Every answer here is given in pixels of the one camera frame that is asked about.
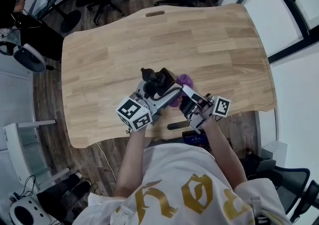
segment dark wood floor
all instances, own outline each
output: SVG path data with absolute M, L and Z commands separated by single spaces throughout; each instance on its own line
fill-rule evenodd
M 142 8 L 153 6 L 157 0 L 113 0 L 121 6 L 126 15 L 132 14 Z M 214 0 L 207 0 L 201 6 L 215 6 Z M 70 0 L 60 7 L 69 13 L 77 9 L 75 0 Z M 82 13 L 79 24 L 71 31 L 81 31 L 96 27 L 93 23 L 97 7 L 89 12 L 86 7 L 78 8 Z M 105 8 L 99 19 L 100 26 L 120 19 L 120 14 L 110 8 Z M 44 21 L 57 32 L 62 17 L 57 12 L 49 14 Z M 58 62 L 46 59 L 47 63 L 61 69 Z M 75 149 L 71 146 L 64 119 L 61 74 L 58 71 L 46 71 L 34 75 L 34 103 L 37 120 L 56 119 L 56 125 L 43 126 L 39 129 L 40 139 L 48 163 L 56 170 L 70 167 L 72 171 L 80 171 L 84 178 L 98 185 L 97 194 L 111 196 L 115 187 L 115 180 L 108 167 L 106 159 L 99 146 L 94 144 L 85 149 Z M 246 147 L 257 151 L 257 133 L 255 115 L 253 112 L 236 114 L 218 122 L 226 137 L 230 138 L 233 148 L 239 156 L 244 154 Z M 121 165 L 125 153 L 127 138 L 102 141 L 110 166 L 115 175 Z M 85 207 L 87 197 L 79 201 L 76 206 Z

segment purple cloth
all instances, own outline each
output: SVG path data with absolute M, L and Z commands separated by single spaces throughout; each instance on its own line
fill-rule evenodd
M 194 83 L 193 80 L 191 79 L 191 77 L 189 75 L 183 74 L 177 77 L 176 82 L 180 85 L 186 84 L 187 86 L 191 87 L 192 89 L 194 88 Z M 171 102 L 169 105 L 173 108 L 178 106 L 178 98 L 179 97 L 183 97 L 186 96 L 186 94 L 182 91 L 180 93 L 180 95 L 173 101 Z

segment round black table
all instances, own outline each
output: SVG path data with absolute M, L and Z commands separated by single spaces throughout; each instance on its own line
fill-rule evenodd
M 35 0 L 32 4 L 32 6 L 30 7 L 29 13 L 32 14 L 33 10 L 34 10 L 34 6 L 37 0 Z M 44 14 L 52 7 L 53 9 L 55 9 L 62 17 L 63 17 L 63 21 L 60 27 L 61 32 L 63 33 L 67 33 L 70 30 L 72 30 L 75 25 L 80 21 L 81 19 L 81 12 L 79 10 L 75 10 L 70 12 L 69 14 L 64 13 L 63 11 L 61 11 L 61 9 L 59 7 L 57 7 L 54 3 L 57 0 L 48 0 L 47 5 L 45 6 L 44 9 L 42 9 L 40 12 L 38 12 L 36 15 L 34 15 L 34 17 L 36 19 L 41 19 Z

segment white t-shirt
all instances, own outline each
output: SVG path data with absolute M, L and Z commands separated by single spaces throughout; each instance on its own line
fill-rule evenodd
M 128 198 L 90 194 L 74 225 L 255 224 L 251 197 L 262 215 L 291 224 L 269 179 L 233 191 L 213 156 L 200 147 L 168 143 L 146 148 L 143 182 Z

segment wooden tabletop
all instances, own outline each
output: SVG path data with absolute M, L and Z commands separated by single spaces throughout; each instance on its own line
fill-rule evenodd
M 136 90 L 142 67 L 190 75 L 203 96 L 231 99 L 228 115 L 268 111 L 276 105 L 265 50 L 242 5 L 147 8 L 65 38 L 62 96 L 74 147 L 127 136 L 128 127 L 115 109 Z M 167 107 L 146 135 L 180 137 L 191 128 L 167 129 L 180 121 L 185 121 L 180 110 Z

